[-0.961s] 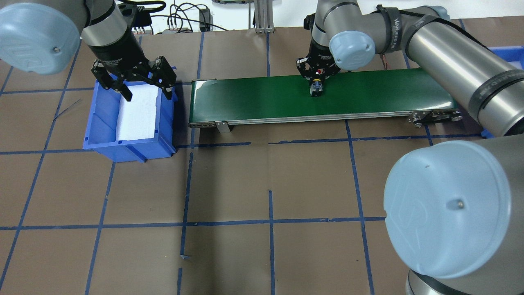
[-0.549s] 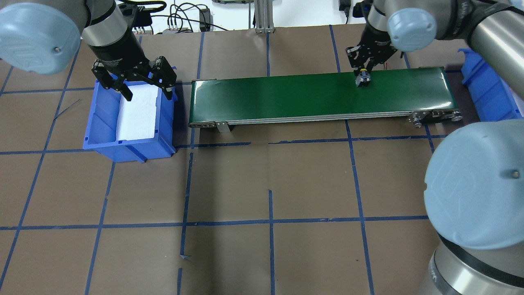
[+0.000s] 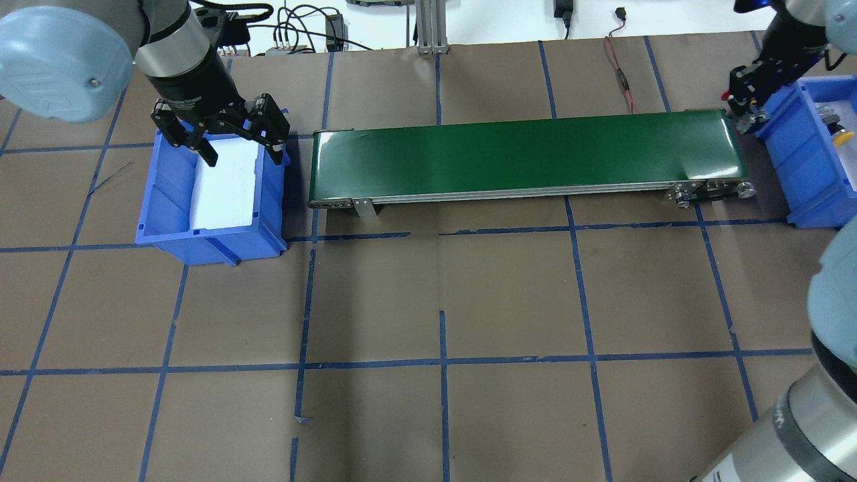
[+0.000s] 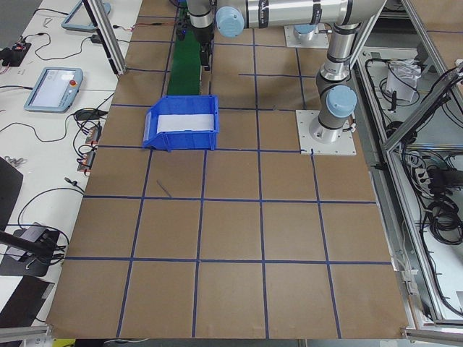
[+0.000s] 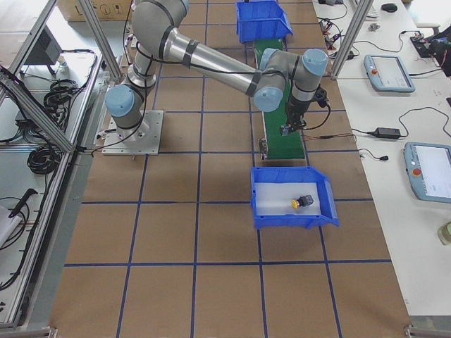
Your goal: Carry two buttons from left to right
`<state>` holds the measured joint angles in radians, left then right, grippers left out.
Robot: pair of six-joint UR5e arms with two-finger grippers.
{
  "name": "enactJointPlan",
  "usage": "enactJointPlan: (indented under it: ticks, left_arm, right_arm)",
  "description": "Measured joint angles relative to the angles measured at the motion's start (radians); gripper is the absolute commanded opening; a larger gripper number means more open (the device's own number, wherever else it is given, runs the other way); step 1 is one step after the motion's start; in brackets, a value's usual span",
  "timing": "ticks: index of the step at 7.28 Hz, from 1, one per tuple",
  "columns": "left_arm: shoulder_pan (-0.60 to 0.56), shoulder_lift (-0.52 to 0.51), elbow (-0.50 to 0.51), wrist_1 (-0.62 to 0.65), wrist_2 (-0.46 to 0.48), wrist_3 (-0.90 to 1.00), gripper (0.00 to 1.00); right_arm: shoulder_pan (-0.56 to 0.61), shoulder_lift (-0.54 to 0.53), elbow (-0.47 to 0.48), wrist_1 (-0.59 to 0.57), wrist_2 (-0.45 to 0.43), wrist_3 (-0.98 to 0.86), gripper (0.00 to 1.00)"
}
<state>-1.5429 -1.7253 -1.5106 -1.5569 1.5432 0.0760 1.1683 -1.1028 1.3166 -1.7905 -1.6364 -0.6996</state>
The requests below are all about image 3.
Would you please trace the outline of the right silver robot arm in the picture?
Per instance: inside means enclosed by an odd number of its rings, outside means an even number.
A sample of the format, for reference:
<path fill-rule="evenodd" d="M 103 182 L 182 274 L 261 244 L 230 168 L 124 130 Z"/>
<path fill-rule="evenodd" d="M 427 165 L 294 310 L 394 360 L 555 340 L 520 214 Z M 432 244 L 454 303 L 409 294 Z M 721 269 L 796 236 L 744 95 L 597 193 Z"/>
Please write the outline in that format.
<path fill-rule="evenodd" d="M 854 1 L 737 1 L 775 10 L 723 100 L 773 163 L 795 228 L 833 228 L 806 277 L 812 364 L 694 481 L 855 480 L 855 78 L 805 79 L 855 54 Z"/>

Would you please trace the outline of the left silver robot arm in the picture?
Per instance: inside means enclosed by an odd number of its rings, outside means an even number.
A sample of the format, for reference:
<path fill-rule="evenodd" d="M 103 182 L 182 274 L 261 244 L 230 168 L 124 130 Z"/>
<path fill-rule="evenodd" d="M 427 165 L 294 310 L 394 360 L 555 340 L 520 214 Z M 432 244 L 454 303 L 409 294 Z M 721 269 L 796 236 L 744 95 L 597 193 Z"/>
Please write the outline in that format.
<path fill-rule="evenodd" d="M 172 147 L 209 167 L 208 135 L 255 141 L 284 161 L 290 123 L 269 94 L 248 101 L 218 57 L 190 1 L 3 1 L 1 91 L 46 119 L 91 123 L 131 82 L 133 68 L 159 94 L 151 114 Z"/>

